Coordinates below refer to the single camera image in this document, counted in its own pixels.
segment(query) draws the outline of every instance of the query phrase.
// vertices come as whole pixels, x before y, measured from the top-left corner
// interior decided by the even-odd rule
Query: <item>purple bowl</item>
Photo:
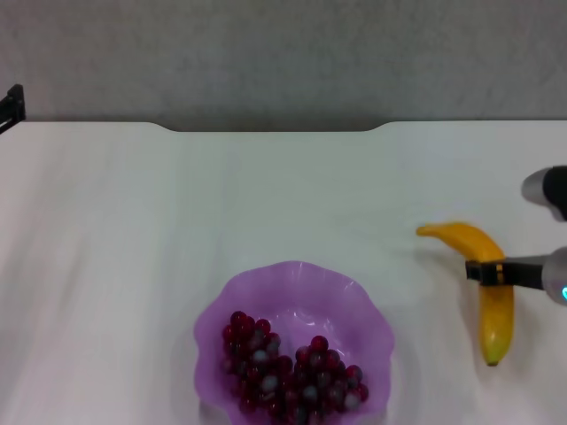
[[[268,319],[282,338],[280,354],[291,356],[315,335],[329,340],[346,365],[359,365],[369,399],[355,413],[333,414],[325,423],[352,425],[383,413],[390,397],[390,357],[394,337],[384,316],[362,286],[350,277],[302,261],[285,261],[248,270],[228,281],[197,319],[198,360],[195,388],[201,400],[224,410],[233,425],[264,424],[264,412],[243,415],[229,393],[230,379],[220,368],[221,332],[230,315],[242,310]]]

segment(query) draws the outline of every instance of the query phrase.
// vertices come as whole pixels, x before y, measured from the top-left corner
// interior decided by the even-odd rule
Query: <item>banana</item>
[[[466,223],[423,226],[416,233],[437,237],[466,259],[484,262],[505,257],[490,236]],[[478,341],[486,364],[496,366],[508,352],[514,334],[514,288],[478,285],[478,290]]]

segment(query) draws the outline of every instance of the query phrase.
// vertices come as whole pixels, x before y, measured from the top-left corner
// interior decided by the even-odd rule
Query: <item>dark grape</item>
[[[225,354],[229,355],[229,356],[236,356],[237,355],[237,351],[235,350],[235,347],[237,346],[237,343],[224,343],[224,345],[222,346],[222,350],[224,351]]]
[[[334,386],[339,387],[342,391],[348,390],[348,383],[344,379],[337,379],[334,383]]]
[[[317,381],[317,388],[320,390],[327,388],[332,381],[332,377],[329,372],[319,372],[315,376],[315,379]]]
[[[256,401],[250,396],[240,398],[240,411],[242,413],[253,413],[256,410]]]
[[[250,338],[250,341],[248,341],[248,349],[251,352],[255,352],[260,348],[264,348],[265,342],[266,342],[266,336],[264,335],[264,333],[261,330],[256,329],[254,331],[254,334],[252,335],[252,338]]]
[[[269,343],[266,347],[266,353],[270,357],[270,359],[275,360],[280,353],[280,346],[276,343]]]
[[[269,334],[269,331],[272,329],[269,321],[266,319],[260,319],[256,322],[255,328],[261,330],[264,335]]]
[[[246,378],[246,372],[248,371],[248,362],[241,361],[237,363],[236,373],[238,376]]]
[[[322,369],[323,366],[324,366],[324,363],[323,363],[323,357],[322,357],[321,353],[314,352],[313,354],[311,354],[311,357],[309,358],[309,365],[314,370]]]
[[[305,387],[309,383],[309,374],[307,372],[297,372],[294,376],[295,384],[298,388]]]
[[[336,377],[346,376],[346,366],[345,362],[339,361],[338,367],[333,371]]]
[[[234,374],[236,372],[236,369],[237,369],[234,360],[231,359],[231,358],[223,359],[222,362],[221,362],[221,368],[222,368],[222,371],[225,374],[229,374],[229,375]]]
[[[260,405],[262,407],[268,407],[268,405],[276,400],[276,393],[269,392],[268,394],[262,394],[260,396]]]
[[[255,364],[265,364],[268,361],[268,355],[263,350],[258,350],[252,355],[252,362]]]
[[[345,392],[337,385],[332,385],[327,390],[327,399],[330,401],[332,406],[337,409],[343,405]]]
[[[235,326],[237,330],[238,339],[241,341],[248,341],[254,333],[254,319],[246,316],[246,318]]]
[[[351,388],[358,387],[360,381],[362,381],[362,369],[358,366],[351,365],[346,368],[346,381],[348,386]]]
[[[268,375],[264,377],[261,385],[262,392],[264,392],[264,394],[268,394],[269,392],[275,391],[277,388],[277,384],[278,384],[277,376]]]
[[[295,378],[293,375],[284,375],[280,377],[280,388],[282,391],[292,390],[295,387]]]
[[[358,388],[356,390],[359,396],[361,396],[362,403],[364,403],[366,400],[369,399],[369,387],[367,387],[363,383],[359,383]]]
[[[256,365],[248,367],[246,377],[251,383],[260,383],[262,381],[262,371]]]
[[[308,371],[309,371],[309,365],[307,363],[296,363],[295,366],[293,367],[293,372],[296,374],[299,372],[307,373]]]
[[[244,312],[233,312],[230,316],[230,324],[234,326],[234,328],[238,328],[242,323],[244,323],[248,319],[248,316]]]
[[[294,406],[289,412],[290,419],[294,425],[302,425],[307,422],[307,409],[304,406]]]
[[[323,410],[315,409],[309,414],[309,425],[322,425],[325,420]]]
[[[299,394],[295,390],[287,390],[283,395],[283,399],[288,407],[294,407],[299,402]]]
[[[326,398],[321,401],[321,411],[324,414],[331,414],[334,411],[333,404]]]
[[[280,356],[276,362],[277,373],[280,375],[287,375],[293,369],[293,361],[289,356]]]
[[[224,329],[222,330],[222,339],[224,339],[224,341],[227,343],[234,341],[236,335],[237,334],[231,325],[225,326]]]
[[[340,363],[340,356],[335,350],[328,350],[325,355],[325,367],[329,370],[334,370],[338,368]]]
[[[329,341],[324,336],[318,335],[311,340],[311,350],[314,352],[326,352],[329,349]]]
[[[311,406],[317,404],[317,399],[319,397],[317,394],[317,389],[314,385],[308,385],[307,387],[305,387],[301,392],[301,396]]]
[[[361,405],[361,396],[358,391],[350,390],[346,393],[345,409],[350,411],[356,410]]]
[[[295,352],[295,360],[297,360],[299,363],[308,363],[310,356],[311,351],[309,350],[309,347],[299,347]]]
[[[278,417],[284,411],[282,407],[282,403],[277,399],[271,400],[266,406],[266,408],[268,410],[268,414],[272,418]]]
[[[248,347],[246,346],[246,343],[236,343],[235,345],[235,352],[236,352],[236,356],[239,357],[240,359],[245,359],[246,357],[248,357]]]

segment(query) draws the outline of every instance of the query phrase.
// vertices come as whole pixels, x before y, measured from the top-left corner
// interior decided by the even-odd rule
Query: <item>banana tip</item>
[[[416,230],[416,235],[418,236],[429,236],[430,234],[431,234],[431,226],[421,226]]]

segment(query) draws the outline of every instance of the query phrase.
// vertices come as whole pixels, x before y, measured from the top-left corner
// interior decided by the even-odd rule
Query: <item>white tabletop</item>
[[[567,309],[518,290],[512,348],[486,367],[462,259],[414,236],[457,219],[508,255],[566,245],[519,191],[556,164],[567,122],[20,124],[0,136],[1,423],[226,423],[193,390],[194,321],[232,275],[287,259],[353,277],[392,324],[381,423],[564,423]]]

